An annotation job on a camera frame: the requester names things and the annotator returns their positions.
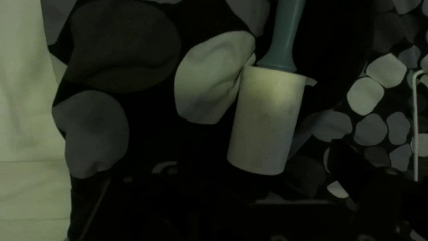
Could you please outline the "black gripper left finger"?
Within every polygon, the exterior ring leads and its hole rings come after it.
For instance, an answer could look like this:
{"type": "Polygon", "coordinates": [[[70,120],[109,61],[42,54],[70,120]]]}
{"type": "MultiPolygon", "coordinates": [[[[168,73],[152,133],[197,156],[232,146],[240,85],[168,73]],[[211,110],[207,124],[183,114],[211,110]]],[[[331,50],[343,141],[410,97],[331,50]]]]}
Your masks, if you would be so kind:
{"type": "Polygon", "coordinates": [[[208,241],[197,165],[203,137],[161,136],[142,145],[137,167],[138,201],[144,221],[137,241],[208,241]]]}

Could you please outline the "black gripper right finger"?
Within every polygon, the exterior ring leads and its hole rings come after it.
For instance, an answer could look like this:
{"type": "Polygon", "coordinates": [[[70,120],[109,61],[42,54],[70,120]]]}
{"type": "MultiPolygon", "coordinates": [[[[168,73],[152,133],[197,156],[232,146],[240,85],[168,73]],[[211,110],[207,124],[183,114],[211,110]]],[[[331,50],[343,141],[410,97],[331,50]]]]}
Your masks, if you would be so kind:
{"type": "Polygon", "coordinates": [[[395,241],[402,204],[402,176],[374,168],[344,141],[332,141],[327,169],[356,204],[347,241],[395,241]]]}

